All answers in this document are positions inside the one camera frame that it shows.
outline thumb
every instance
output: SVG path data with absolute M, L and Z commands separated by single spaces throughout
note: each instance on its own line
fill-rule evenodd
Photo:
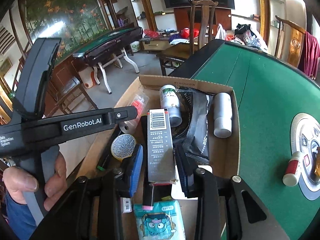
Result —
M 35 192 L 39 186 L 35 177 L 17 166 L 5 169 L 3 180 L 11 198 L 19 204 L 26 204 L 23 191 Z

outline red button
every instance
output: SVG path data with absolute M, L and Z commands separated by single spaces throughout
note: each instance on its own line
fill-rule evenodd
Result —
M 304 158 L 304 163 L 305 163 L 305 165 L 307 167 L 310 164 L 310 160 L 309 160 L 308 154 L 306 156 L 304 156 L 303 158 Z

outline black pouch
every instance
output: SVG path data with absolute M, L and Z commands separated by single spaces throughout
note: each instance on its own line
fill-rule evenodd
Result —
M 180 107 L 182 124 L 172 130 L 173 146 L 181 143 L 188 157 L 209 165 L 207 114 L 214 94 L 191 88 L 179 88 L 176 94 L 183 107 Z

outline barcode label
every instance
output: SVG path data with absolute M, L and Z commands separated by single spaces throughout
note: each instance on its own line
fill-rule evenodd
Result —
M 164 109 L 149 110 L 150 115 L 150 130 L 166 130 Z
M 130 198 L 121 198 L 122 201 L 122 213 L 130 213 L 132 212 L 132 205 Z

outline screw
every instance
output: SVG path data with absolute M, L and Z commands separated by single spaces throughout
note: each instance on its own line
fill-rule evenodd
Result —
M 205 169 L 203 169 L 203 168 L 196 168 L 196 173 L 198 173 L 198 174 L 204 174 L 204 173 L 205 173 Z
M 233 180 L 234 182 L 236 182 L 236 183 L 241 182 L 241 178 L 240 178 L 239 176 L 233 176 L 233 177 L 232 177 L 232 180 Z
M 121 168 L 114 168 L 112 172 L 114 174 L 120 174 L 120 173 L 122 173 L 122 169 Z
M 85 177 L 85 176 L 81 176 L 81 177 L 78 178 L 78 182 L 79 183 L 85 183 L 86 180 L 87 180 L 87 177 Z

